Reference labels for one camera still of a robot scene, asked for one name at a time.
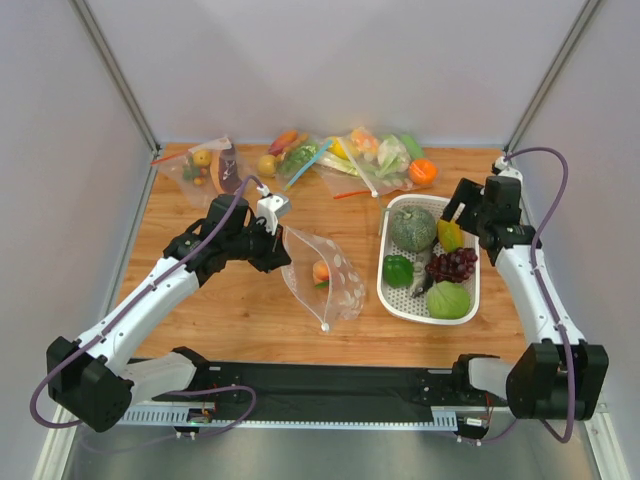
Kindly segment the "yellow green pepper toy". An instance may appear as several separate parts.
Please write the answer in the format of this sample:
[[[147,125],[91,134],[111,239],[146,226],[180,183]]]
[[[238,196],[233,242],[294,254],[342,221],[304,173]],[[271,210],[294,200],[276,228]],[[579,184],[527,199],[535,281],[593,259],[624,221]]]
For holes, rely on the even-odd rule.
[[[464,234],[453,221],[438,220],[437,238],[445,253],[452,253],[465,246]]]

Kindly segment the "polka dot zip bag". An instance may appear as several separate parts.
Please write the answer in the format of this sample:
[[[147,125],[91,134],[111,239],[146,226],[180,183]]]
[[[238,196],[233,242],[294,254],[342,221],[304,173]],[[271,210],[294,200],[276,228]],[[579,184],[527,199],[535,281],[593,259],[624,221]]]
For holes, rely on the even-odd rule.
[[[291,264],[282,268],[294,297],[329,333],[334,324],[361,313],[365,282],[338,244],[325,237],[287,227],[284,246]]]

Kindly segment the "red apple toy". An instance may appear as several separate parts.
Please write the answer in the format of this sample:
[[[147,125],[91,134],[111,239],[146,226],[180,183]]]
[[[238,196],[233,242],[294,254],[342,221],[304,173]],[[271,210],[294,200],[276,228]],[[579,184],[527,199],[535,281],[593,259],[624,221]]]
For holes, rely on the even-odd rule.
[[[323,260],[318,260],[312,267],[312,277],[316,288],[325,288],[330,283],[330,270]]]

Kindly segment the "green bell pepper toy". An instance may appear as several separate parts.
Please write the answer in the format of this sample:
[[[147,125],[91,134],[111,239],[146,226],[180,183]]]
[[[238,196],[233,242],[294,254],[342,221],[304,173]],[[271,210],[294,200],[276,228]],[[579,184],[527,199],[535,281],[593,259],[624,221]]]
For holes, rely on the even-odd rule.
[[[413,265],[402,255],[387,255],[383,259],[382,278],[392,288],[404,288],[413,281]]]

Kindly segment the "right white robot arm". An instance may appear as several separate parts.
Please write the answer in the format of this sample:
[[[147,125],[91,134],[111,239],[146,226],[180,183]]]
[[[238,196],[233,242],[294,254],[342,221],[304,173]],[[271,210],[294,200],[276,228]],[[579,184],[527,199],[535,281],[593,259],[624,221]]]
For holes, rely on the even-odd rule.
[[[590,419],[609,367],[601,345],[574,325],[550,279],[539,229],[521,222],[522,182],[489,176],[459,181],[442,217],[477,237],[511,294],[528,344],[509,365],[497,357],[458,358],[467,384],[504,399],[517,419]]]

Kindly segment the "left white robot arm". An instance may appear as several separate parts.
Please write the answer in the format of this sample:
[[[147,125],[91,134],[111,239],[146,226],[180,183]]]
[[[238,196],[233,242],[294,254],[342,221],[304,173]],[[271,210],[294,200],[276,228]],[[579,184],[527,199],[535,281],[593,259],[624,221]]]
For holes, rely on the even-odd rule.
[[[211,202],[206,217],[174,237],[144,281],[107,317],[74,340],[59,337],[46,352],[49,397],[101,433],[128,408],[191,388],[205,359],[186,347],[131,364],[156,326],[230,261],[269,273],[291,262],[280,219],[291,209],[282,194],[265,194],[250,208],[230,194]]]

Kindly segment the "zip bag with meat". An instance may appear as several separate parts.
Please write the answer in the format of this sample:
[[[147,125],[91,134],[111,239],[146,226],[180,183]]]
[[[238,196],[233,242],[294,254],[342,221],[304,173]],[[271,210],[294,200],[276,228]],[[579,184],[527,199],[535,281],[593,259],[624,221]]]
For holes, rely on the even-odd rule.
[[[231,145],[236,148],[228,136],[217,138],[154,160],[152,165],[177,184],[192,207],[206,209],[220,195],[214,188],[210,175],[212,152],[227,149]],[[239,175],[243,181],[255,171],[237,148],[236,154]]]

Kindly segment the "large zip bag vegetables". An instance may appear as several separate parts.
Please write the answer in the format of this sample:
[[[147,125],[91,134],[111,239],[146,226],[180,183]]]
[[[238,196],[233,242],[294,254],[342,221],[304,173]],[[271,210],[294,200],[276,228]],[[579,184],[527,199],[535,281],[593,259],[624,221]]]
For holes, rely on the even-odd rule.
[[[408,175],[411,162],[426,158],[423,148],[407,133],[375,134],[357,127],[329,139],[330,146],[312,169],[324,180],[333,198],[369,194],[380,197],[394,191],[425,188]]]

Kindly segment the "orange fruit toy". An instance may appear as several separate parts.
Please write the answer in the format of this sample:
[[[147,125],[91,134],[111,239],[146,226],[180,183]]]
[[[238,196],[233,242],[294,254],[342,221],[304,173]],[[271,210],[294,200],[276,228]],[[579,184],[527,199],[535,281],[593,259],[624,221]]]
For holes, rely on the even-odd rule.
[[[409,179],[416,185],[432,185],[439,173],[438,167],[426,158],[411,162],[408,169]]]

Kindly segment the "red grapes toy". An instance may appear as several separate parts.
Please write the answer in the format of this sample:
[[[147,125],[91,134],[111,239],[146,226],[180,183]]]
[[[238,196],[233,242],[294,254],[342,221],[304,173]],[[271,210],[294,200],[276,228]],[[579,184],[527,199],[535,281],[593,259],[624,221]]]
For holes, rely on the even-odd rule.
[[[427,264],[426,271],[436,283],[462,283],[475,274],[477,261],[478,255],[473,248],[458,248],[434,256]]]

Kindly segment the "yellow pear toy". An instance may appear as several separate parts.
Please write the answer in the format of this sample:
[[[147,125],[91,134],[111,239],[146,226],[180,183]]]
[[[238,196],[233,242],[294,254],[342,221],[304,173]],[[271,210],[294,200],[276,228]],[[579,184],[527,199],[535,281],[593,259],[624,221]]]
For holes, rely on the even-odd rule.
[[[257,161],[257,171],[260,176],[274,177],[277,172],[277,159],[274,155],[262,155]]]

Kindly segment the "white plastic basket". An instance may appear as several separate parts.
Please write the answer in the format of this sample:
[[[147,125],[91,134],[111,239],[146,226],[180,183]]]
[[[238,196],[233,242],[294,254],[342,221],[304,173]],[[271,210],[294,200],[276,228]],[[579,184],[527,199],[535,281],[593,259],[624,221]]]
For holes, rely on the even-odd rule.
[[[439,228],[449,200],[404,194],[385,209],[377,293],[392,315],[425,324],[460,325],[479,308],[480,248],[466,232],[449,247]]]

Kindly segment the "green cabbage toy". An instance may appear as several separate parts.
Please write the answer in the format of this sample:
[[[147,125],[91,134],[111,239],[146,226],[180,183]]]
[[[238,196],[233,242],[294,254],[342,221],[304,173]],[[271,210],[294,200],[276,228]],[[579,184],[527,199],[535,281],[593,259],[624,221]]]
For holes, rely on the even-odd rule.
[[[468,313],[471,296],[460,284],[442,281],[427,291],[426,307],[433,318],[457,320]]]

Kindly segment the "grey fish toy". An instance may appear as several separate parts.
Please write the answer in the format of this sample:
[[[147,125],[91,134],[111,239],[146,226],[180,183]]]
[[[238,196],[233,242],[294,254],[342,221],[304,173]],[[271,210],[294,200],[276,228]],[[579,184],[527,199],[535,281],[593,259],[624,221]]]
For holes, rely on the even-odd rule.
[[[417,298],[426,293],[434,283],[432,275],[428,271],[428,265],[433,256],[433,248],[416,255],[413,266],[413,280],[409,287],[409,295],[411,298]]]

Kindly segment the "red mango toy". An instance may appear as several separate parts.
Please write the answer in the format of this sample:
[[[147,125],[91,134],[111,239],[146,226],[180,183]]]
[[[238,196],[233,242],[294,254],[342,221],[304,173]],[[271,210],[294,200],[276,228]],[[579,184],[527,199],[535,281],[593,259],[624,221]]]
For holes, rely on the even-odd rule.
[[[282,151],[291,145],[297,138],[299,134],[297,130],[288,130],[281,133],[269,146],[268,153],[270,155],[278,156],[282,153]]]

